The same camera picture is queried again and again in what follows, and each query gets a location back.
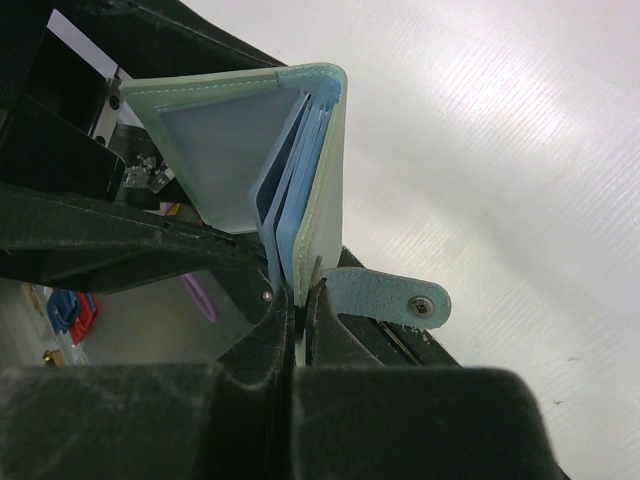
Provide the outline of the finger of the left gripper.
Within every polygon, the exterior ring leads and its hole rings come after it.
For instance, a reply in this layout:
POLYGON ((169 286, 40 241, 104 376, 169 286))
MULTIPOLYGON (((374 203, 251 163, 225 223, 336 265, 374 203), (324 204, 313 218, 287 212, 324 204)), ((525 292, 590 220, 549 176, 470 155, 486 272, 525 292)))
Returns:
POLYGON ((266 266, 255 241, 87 197, 1 186, 1 275, 115 293, 211 269, 266 266))

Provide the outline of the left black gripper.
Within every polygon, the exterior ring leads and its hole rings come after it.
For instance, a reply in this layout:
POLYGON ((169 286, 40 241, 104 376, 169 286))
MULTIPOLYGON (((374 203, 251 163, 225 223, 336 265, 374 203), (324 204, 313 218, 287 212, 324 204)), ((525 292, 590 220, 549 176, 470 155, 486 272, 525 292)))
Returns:
MULTIPOLYGON (((103 1, 133 78, 281 67, 180 1, 103 1)), ((48 1, 1 4, 1 181, 123 205, 157 205, 164 162, 122 99, 127 74, 48 1)))

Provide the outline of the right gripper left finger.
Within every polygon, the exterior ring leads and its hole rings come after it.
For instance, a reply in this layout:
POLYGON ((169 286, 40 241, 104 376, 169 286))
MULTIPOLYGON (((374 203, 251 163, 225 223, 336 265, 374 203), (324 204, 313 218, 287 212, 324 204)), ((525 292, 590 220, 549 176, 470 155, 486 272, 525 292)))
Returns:
POLYGON ((219 360, 9 368, 5 479, 284 479, 289 300, 219 360))

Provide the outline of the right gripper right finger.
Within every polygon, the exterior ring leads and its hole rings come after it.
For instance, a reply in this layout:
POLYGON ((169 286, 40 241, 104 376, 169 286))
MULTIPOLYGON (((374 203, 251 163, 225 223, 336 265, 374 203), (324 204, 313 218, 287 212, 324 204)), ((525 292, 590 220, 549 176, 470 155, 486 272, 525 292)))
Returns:
POLYGON ((325 285, 306 316, 310 362, 291 393, 292 478, 562 478, 537 401, 515 373, 330 357, 325 332, 338 318, 325 285))

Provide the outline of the sage green card holder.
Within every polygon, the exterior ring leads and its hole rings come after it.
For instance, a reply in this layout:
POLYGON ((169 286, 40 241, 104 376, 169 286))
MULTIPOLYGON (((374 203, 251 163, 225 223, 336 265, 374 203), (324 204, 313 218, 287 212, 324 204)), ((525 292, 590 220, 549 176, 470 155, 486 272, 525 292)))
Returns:
POLYGON ((136 79, 121 93, 142 122, 202 220, 229 234, 258 235, 250 189, 293 99, 282 91, 317 81, 340 85, 311 194, 293 248, 297 306, 324 283, 339 313, 435 329, 451 313, 434 283, 339 263, 347 76, 329 63, 136 79))

